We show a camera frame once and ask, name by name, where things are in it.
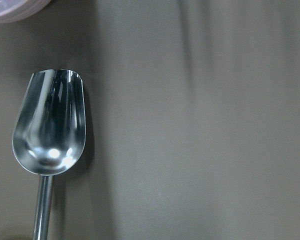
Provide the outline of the pink bowl with ice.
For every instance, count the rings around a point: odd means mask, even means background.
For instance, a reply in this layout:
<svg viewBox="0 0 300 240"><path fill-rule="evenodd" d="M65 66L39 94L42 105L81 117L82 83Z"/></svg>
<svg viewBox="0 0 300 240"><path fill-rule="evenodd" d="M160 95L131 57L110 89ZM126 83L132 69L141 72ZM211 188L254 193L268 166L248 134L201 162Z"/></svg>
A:
<svg viewBox="0 0 300 240"><path fill-rule="evenodd" d="M45 8L50 0L0 0L0 24L26 19Z"/></svg>

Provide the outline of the metal scoop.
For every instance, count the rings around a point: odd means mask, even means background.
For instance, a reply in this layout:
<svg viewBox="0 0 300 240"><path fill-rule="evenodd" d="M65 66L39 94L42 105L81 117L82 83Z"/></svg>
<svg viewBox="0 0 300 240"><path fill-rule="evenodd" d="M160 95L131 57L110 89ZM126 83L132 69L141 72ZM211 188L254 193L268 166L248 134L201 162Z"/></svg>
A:
<svg viewBox="0 0 300 240"><path fill-rule="evenodd" d="M85 143L80 75L69 69L33 73L15 122L12 151L22 168L39 176L34 240L48 237L54 177L76 164Z"/></svg>

